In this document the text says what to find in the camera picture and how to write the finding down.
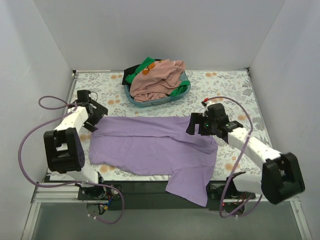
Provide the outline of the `purple t shirt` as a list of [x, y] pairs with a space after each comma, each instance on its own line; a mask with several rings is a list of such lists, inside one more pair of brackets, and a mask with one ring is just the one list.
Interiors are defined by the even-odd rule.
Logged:
[[103, 117], [91, 135], [89, 161], [141, 176], [169, 175], [168, 193], [205, 207], [218, 144], [212, 136], [187, 134], [189, 120], [188, 116]]

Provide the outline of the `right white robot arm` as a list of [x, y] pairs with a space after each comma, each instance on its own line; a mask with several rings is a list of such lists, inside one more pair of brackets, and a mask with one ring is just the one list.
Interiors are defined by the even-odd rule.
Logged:
[[293, 153], [282, 153], [252, 137], [241, 123], [229, 120], [221, 103], [204, 101], [203, 105], [203, 113], [191, 113], [186, 133], [217, 136], [242, 151], [261, 170], [258, 175], [242, 171], [227, 177], [224, 191], [230, 198], [248, 192], [263, 195], [276, 205], [305, 191], [299, 161]]

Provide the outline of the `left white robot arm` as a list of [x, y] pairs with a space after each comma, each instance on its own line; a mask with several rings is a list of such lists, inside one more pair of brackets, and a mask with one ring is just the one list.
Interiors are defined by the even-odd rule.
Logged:
[[98, 122], [108, 114], [108, 109], [91, 95], [90, 90], [78, 90], [77, 99], [68, 106], [68, 116], [54, 130], [46, 131], [43, 139], [49, 170], [71, 177], [83, 194], [101, 200], [107, 195], [107, 188], [101, 174], [86, 163], [79, 137], [82, 128], [95, 132]]

